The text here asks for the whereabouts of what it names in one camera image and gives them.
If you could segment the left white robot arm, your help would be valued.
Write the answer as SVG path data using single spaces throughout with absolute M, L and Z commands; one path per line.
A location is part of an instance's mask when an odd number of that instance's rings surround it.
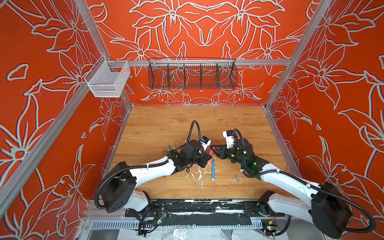
M 152 200 L 147 192 L 139 192 L 136 188 L 160 177 L 188 172 L 193 165 L 205 168 L 212 158 L 205 152 L 210 145 L 211 140 L 204 136 L 200 141 L 190 140 L 168 151 L 165 157 L 154 162 L 136 166 L 128 166 L 126 162 L 118 163 L 101 180 L 94 197 L 95 206 L 107 213 L 120 209 L 136 212 L 147 210 Z

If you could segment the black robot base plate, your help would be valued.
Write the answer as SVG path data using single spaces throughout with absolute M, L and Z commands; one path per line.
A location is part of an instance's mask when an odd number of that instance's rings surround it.
M 172 224 L 245 224 L 258 219 L 263 227 L 282 228 L 288 219 L 284 214 L 261 215 L 257 200 L 155 199 L 152 208 L 158 209 L 159 217 L 167 213 L 161 223 Z

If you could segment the blue pen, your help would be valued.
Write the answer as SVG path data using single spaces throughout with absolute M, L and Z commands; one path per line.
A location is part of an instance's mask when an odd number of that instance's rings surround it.
M 212 181 L 215 180 L 215 162 L 214 160 L 211 161 L 212 162 Z

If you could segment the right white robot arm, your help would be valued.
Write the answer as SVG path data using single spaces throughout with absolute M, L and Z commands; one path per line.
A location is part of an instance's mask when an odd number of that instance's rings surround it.
M 281 213 L 300 218 L 332 239 L 339 239 L 346 231 L 352 212 L 330 184 L 306 181 L 277 168 L 256 156 L 253 146 L 246 139 L 236 140 L 231 147 L 211 146 L 211 150 L 219 159 L 239 163 L 246 177 L 270 183 L 293 195 L 289 198 L 274 191 L 264 192 L 258 200 L 261 215 Z

